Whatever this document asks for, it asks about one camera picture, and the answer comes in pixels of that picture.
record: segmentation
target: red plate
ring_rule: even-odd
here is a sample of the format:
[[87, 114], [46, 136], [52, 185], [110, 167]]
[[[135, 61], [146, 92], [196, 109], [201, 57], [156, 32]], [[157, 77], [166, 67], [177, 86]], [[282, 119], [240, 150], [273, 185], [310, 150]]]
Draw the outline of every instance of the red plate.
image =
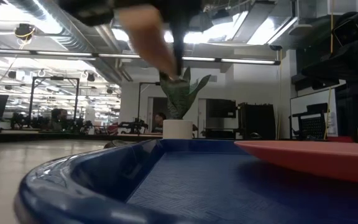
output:
[[278, 166], [358, 182], [358, 144], [307, 141], [238, 141], [249, 154]]

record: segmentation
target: blue tray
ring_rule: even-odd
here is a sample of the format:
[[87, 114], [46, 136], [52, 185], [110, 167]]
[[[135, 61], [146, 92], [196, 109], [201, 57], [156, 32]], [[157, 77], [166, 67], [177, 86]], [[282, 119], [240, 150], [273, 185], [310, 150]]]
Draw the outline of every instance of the blue tray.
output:
[[14, 208], [21, 223], [358, 223], [358, 184], [268, 164], [232, 141], [153, 140], [42, 164]]

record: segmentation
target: whiteboard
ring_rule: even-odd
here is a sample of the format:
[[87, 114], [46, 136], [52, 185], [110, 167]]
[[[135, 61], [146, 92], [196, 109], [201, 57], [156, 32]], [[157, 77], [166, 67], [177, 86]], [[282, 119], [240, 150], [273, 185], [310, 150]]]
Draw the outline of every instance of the whiteboard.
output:
[[[312, 93], [305, 96], [300, 96], [291, 99], [291, 115], [297, 113], [303, 113], [307, 111], [307, 105], [313, 105], [317, 103], [328, 103], [329, 90], [320, 91], [317, 93]], [[329, 128], [328, 136], [336, 137], [338, 136], [338, 126], [336, 119], [336, 100], [335, 100], [335, 89], [331, 90], [331, 102], [329, 105]], [[298, 118], [292, 118], [292, 128], [297, 131], [299, 130]], [[327, 122], [327, 113], [324, 114], [324, 119]]]

